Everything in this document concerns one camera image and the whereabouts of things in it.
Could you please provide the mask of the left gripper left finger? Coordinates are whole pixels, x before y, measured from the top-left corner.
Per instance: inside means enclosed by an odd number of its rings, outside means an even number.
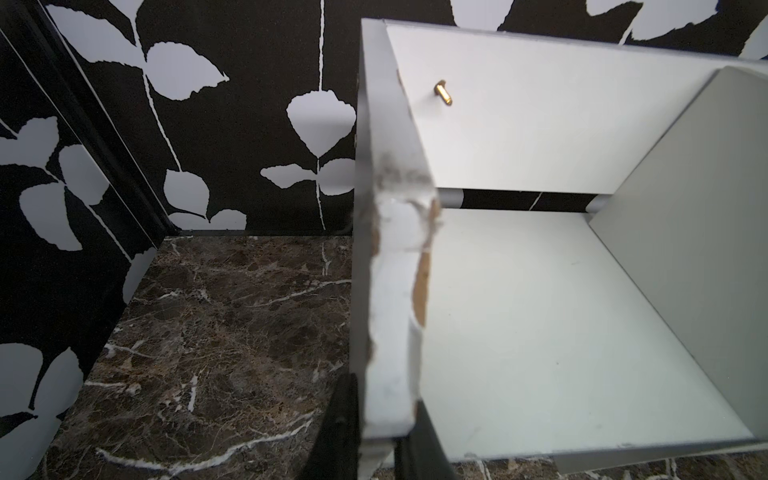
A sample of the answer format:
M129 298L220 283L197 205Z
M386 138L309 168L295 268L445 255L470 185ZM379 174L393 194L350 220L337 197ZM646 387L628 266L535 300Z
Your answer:
M355 480L360 446L358 382L341 375L298 480Z

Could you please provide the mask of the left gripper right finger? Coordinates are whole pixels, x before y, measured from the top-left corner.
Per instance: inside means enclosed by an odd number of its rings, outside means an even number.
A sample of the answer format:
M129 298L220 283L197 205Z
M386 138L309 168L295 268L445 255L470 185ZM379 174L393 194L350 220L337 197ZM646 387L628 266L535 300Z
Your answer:
M397 480L456 479L423 401L417 403L413 429L397 439L394 459Z

